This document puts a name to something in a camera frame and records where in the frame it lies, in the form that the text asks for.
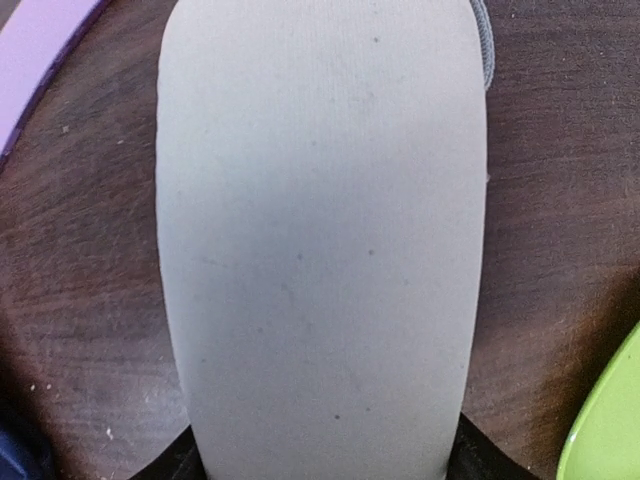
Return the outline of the purple smartphone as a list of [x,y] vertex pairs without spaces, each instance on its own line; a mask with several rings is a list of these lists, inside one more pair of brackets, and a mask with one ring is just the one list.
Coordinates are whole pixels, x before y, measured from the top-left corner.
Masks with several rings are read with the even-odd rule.
[[1,162],[107,1],[19,1],[1,28]]

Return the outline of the beige glasses case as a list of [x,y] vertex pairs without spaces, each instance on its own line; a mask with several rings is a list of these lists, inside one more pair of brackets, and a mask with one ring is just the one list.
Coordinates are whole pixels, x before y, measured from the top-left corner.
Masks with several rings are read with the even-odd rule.
[[180,1],[159,264],[212,479],[442,479],[487,189],[481,1]]

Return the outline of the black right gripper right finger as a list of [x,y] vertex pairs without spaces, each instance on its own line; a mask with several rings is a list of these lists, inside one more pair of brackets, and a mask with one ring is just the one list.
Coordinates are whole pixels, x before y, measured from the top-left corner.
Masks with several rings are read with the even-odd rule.
[[460,414],[447,479],[537,480],[538,477],[509,458],[468,417]]

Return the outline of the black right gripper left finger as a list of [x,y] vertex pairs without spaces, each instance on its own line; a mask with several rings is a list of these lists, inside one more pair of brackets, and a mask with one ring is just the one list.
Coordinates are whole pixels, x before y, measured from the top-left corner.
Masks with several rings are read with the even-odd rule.
[[132,480],[207,480],[191,427],[187,427]]

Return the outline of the navy blue student backpack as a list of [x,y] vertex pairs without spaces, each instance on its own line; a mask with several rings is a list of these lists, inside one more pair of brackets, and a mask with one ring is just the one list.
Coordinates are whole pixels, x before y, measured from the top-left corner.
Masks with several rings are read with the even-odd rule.
[[6,401],[1,401],[1,480],[55,478],[48,439]]

